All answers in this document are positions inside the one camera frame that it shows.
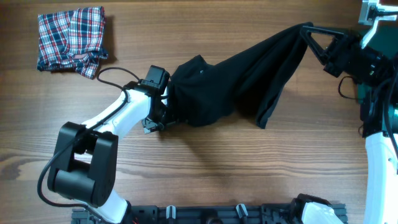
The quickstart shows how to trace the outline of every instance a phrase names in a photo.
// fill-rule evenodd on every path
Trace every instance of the black fabric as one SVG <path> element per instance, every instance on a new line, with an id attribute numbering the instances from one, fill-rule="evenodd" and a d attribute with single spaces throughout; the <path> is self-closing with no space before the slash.
<path id="1" fill-rule="evenodd" d="M 251 103 L 256 124 L 265 128 L 282 89 L 301 62 L 307 44 L 300 36 L 305 23 L 286 29 L 217 65 L 197 55 L 171 77 L 170 102 L 176 116 L 204 126 L 234 111 L 236 102 Z"/>

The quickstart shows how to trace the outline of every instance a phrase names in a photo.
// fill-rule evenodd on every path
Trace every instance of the tabletop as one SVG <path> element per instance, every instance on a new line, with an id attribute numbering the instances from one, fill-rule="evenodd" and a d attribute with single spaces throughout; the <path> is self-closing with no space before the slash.
<path id="1" fill-rule="evenodd" d="M 0 5 L 0 223 L 69 223 L 69 208 L 44 204 L 37 179 L 60 127 L 107 108 L 120 90 L 72 72 L 39 72 L 37 15 L 104 6 L 101 68 L 119 66 L 144 78 L 151 65 L 170 74 L 200 54 L 221 62 L 301 22 L 353 27 L 358 0 L 29 1 Z M 330 39 L 320 39 L 326 45 Z M 104 79 L 123 85 L 128 74 Z M 114 188 L 133 205 L 289 203 L 299 193 L 345 203 L 362 223 L 368 165 L 358 134 L 359 105 L 341 98 L 339 78 L 310 50 L 286 84 L 266 129 L 238 113 L 193 128 L 179 124 L 144 134 L 135 126 L 119 142 Z M 343 87 L 355 93 L 349 81 Z M 68 202 L 49 192 L 56 202 Z"/>

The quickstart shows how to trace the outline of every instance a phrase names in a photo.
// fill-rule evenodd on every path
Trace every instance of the wood grain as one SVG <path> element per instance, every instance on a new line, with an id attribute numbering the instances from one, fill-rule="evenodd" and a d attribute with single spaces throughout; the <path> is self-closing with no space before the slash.
<path id="1" fill-rule="evenodd" d="M 119 95 L 76 73 L 35 69 L 37 14 L 99 4 L 43 2 L 0 5 L 0 223 L 70 222 L 69 209 L 39 200 L 37 178 L 61 125 L 92 118 Z M 173 73 L 197 54 L 218 63 L 300 22 L 351 27 L 360 7 L 357 0 L 100 4 L 108 18 L 104 45 L 113 55 L 102 67 L 140 77 L 152 64 Z M 121 85 L 132 79 L 117 71 L 104 78 Z M 349 222 L 361 223 L 368 166 L 359 106 L 338 96 L 338 82 L 308 51 L 266 130 L 239 114 L 150 135 L 136 126 L 119 144 L 115 188 L 133 205 L 158 206 L 286 203 L 305 193 L 346 203 Z M 354 94 L 349 82 L 343 91 Z"/>

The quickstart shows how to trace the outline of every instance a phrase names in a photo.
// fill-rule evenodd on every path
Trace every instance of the white plastic part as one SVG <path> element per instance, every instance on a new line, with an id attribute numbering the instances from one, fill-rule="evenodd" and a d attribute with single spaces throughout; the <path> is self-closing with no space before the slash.
<path id="1" fill-rule="evenodd" d="M 112 190 L 111 195 L 103 206 L 98 208 L 89 207 L 92 211 L 105 219 L 105 221 L 109 223 L 121 223 L 127 210 L 127 202 L 125 199 L 121 198 L 115 190 Z"/>
<path id="2" fill-rule="evenodd" d="M 301 221 L 304 224 L 343 224 L 331 207 L 316 202 L 305 204 Z"/>
<path id="3" fill-rule="evenodd" d="M 148 116 L 150 110 L 150 97 L 136 90 L 127 90 L 127 94 L 129 96 L 128 103 L 108 119 L 104 125 L 96 128 L 95 131 L 101 133 L 109 131 L 119 136 L 119 140 L 121 140 L 134 125 Z M 122 92 L 120 97 L 111 106 L 96 117 L 83 122 L 83 124 L 85 124 L 87 128 L 94 126 L 120 106 L 124 101 L 124 97 L 124 93 Z"/>
<path id="4" fill-rule="evenodd" d="M 365 224 L 398 222 L 397 157 L 390 138 L 376 133 L 366 138 L 368 154 L 368 191 Z"/>
<path id="5" fill-rule="evenodd" d="M 379 21 L 396 21 L 397 16 L 381 16 L 376 17 L 374 20 L 368 19 L 369 11 L 372 7 L 378 9 L 378 11 L 385 12 L 396 12 L 398 11 L 397 6 L 383 6 L 379 4 L 379 0 L 363 0 L 361 14 L 359 15 L 359 23 L 367 26 L 372 26 L 372 28 L 368 31 L 368 33 L 362 38 L 361 46 L 364 49 L 367 44 L 371 41 L 373 36 L 376 34 L 377 27 L 379 25 Z"/>

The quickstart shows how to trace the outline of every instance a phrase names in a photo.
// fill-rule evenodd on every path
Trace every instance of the red and blue plaid fabric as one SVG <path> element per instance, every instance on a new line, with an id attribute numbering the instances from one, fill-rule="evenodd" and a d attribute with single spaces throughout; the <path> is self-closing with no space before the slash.
<path id="1" fill-rule="evenodd" d="M 105 11 L 88 7 L 76 11 L 39 15 L 39 58 L 37 69 L 74 69 L 93 79 L 100 58 L 108 58 L 103 48 Z"/>

